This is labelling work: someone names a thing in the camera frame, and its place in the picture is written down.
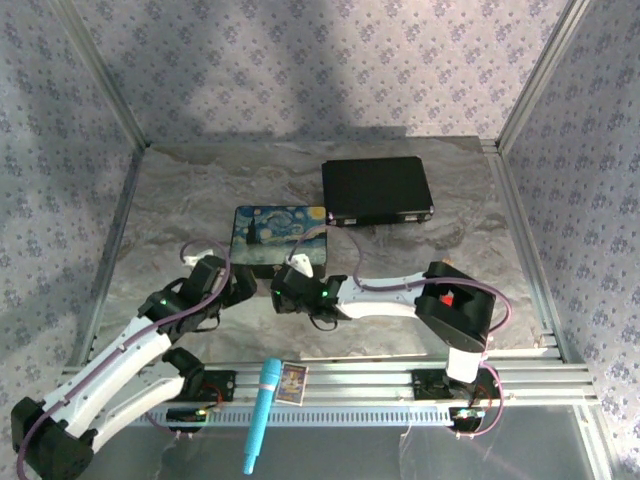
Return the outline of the starry night painted box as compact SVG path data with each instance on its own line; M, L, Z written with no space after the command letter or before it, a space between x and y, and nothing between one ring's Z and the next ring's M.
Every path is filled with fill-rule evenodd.
M235 265L249 267L260 280L270 280L291 253L305 254L312 273L325 275L326 210L322 206L238 206L230 243Z

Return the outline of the small printed card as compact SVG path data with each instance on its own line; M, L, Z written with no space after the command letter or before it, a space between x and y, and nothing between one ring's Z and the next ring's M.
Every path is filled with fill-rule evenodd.
M283 363L275 401L286 405L302 405L308 373L307 366Z

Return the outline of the light blue marker pen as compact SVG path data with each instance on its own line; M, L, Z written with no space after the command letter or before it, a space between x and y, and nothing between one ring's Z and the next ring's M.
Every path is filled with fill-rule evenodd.
M259 375L258 392L251 415L250 426L244 448L243 474L252 475L263 444L270 409L279 384L282 362L268 358Z

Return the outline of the black hard case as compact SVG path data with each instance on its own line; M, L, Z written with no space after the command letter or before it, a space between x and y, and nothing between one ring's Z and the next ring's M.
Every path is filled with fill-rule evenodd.
M434 214L425 168L417 156L329 160L321 173L329 225L423 223Z

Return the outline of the left black controller board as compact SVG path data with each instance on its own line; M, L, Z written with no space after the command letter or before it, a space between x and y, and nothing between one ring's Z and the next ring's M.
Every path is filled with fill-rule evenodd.
M171 431L196 433L207 422L208 412L202 408L169 408L165 422Z

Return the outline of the black controller board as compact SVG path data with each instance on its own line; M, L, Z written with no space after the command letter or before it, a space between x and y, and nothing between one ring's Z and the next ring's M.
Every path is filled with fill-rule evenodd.
M207 422L208 412L202 408L169 408L165 422L171 431L196 433Z
M474 434L481 427L485 410L476 407L452 407L449 409L449 417L452 421L450 429L453 432Z

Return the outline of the right black controller board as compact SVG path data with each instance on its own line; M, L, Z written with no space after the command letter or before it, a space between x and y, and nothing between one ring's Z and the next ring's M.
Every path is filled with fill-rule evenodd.
M450 429L453 432L474 434L481 427L485 410L476 407L452 407L449 409L449 417L452 421Z

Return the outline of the aluminium side frame rail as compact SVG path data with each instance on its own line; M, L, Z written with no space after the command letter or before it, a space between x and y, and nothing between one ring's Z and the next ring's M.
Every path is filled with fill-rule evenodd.
M506 210L507 223L537 319L545 331L551 331L554 334L560 358L565 363L583 363L580 354L567 339L563 330L509 165L500 155L494 140L481 139L480 144L491 169L501 203Z
M106 299L135 195L139 173L148 147L148 144L136 147L131 155L127 175L106 237L96 277L90 290L89 316L79 323L79 332L76 335L71 357L65 369L83 366L88 362L93 351L95 338L104 315Z

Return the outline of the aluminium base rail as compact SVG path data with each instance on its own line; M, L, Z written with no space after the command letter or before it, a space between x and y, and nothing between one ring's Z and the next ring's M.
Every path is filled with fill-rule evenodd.
M558 358L496 358L490 362L503 393L483 387L476 406L595 405L597 394L584 364ZM405 406L414 402L411 372L444 366L425 357L382 358L366 362L312 361L303 396L305 406Z

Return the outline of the aluminium corner post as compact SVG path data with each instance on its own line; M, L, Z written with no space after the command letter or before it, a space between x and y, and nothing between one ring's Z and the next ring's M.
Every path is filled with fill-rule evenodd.
M582 18L588 12L591 3L592 0L567 0L565 8L562 10L545 47L495 141L499 154L506 155L513 147L570 46L576 30Z
M74 2L72 0L47 1L66 30L70 42L86 65L128 142L134 150L144 151L148 146L145 135Z

